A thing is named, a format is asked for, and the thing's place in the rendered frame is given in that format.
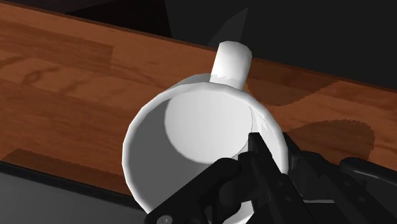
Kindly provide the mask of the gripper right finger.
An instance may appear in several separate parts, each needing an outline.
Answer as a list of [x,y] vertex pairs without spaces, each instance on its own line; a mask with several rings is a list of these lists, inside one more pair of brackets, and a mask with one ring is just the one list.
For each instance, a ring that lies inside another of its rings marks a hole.
[[288,176],[317,224],[397,224],[397,171],[356,157],[335,165],[284,138]]

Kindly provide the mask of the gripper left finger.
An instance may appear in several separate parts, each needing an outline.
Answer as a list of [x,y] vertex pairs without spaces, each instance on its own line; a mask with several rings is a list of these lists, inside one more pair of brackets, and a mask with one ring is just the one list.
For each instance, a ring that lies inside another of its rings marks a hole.
[[254,213],[246,224],[314,224],[259,133],[248,135],[248,148],[237,160],[210,165],[150,212],[144,224],[224,224],[247,201]]

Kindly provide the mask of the brown wooden table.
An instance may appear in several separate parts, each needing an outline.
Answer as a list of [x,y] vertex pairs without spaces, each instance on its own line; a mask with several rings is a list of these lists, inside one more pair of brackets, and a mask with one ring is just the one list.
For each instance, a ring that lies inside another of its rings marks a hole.
[[[215,53],[0,0],[0,160],[127,194],[122,142]],[[397,171],[397,92],[254,59],[245,86],[303,150]]]

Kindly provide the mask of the white mug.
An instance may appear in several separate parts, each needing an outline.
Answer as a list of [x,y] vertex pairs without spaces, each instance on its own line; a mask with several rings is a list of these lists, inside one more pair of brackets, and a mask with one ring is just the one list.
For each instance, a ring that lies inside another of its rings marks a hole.
[[136,202],[151,212],[219,158],[247,151],[259,133],[282,173],[288,148],[270,112],[244,91],[250,49],[220,43],[209,74],[186,78],[143,106],[123,141],[122,167]]

